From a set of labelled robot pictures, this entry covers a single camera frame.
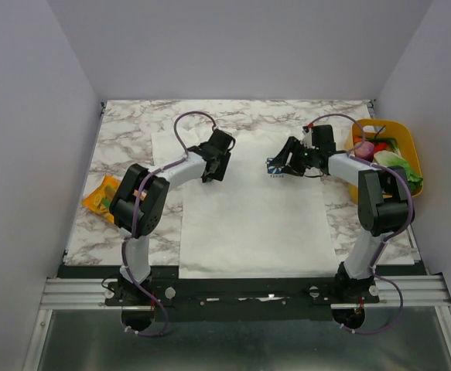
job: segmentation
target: marble tabletop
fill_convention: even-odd
[[[172,130],[175,118],[187,111],[206,111],[220,128],[279,130],[300,128],[328,113],[369,118],[366,102],[348,100],[111,100],[108,101],[94,149],[83,198],[93,192],[105,175],[122,178],[137,162],[154,165],[151,133]],[[333,125],[337,149],[350,132],[351,123],[341,117],[326,121]],[[205,117],[187,117],[189,130],[209,125]],[[322,178],[326,216],[333,248],[339,261],[347,258],[360,230],[357,207],[350,200],[347,184],[332,176]],[[150,264],[178,265],[183,216],[182,189],[168,194],[160,224],[150,240]],[[410,233],[396,237],[379,264],[413,264],[417,256]],[[121,238],[117,228],[81,204],[67,246],[67,265],[119,265]]]

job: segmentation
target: wall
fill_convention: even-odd
[[[374,98],[430,3],[49,1],[104,99]]]
[[[46,1],[0,0],[0,370],[22,368],[99,107]]]
[[[415,137],[424,192],[415,234],[425,262],[451,292],[451,1],[435,0],[378,98],[378,117]]]

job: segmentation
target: cabbage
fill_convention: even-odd
[[[374,154],[376,162],[383,166],[402,166],[405,175],[408,178],[409,190],[414,192],[415,189],[421,187],[423,178],[419,176],[410,166],[410,164],[401,156],[390,151],[380,151]]]

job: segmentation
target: yellow bin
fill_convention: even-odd
[[[409,130],[403,124],[396,121],[389,120],[377,120],[371,118],[364,118],[358,121],[360,125],[364,128],[365,126],[385,126],[384,132],[380,133],[382,138],[394,138],[397,141],[398,148],[401,152],[401,156],[410,164],[412,169],[422,177],[421,168],[419,167],[418,155],[416,153],[416,148],[414,142],[412,141],[412,136]],[[367,138],[373,138],[376,133],[366,132]],[[349,150],[355,146],[353,137],[354,135],[361,135],[361,130],[356,124],[352,125],[352,130],[350,131],[349,137],[347,137],[345,149]],[[419,196],[423,190],[423,187],[419,187],[412,193],[413,197]],[[349,184],[349,192],[351,199],[357,203],[357,187]]]

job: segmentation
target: white mat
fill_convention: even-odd
[[[182,132],[187,144],[203,136]],[[338,264],[319,179],[267,173],[267,158],[277,155],[287,134],[234,136],[223,182],[184,186],[179,276],[332,276]],[[171,132],[153,134],[152,146],[156,164],[182,154]]]

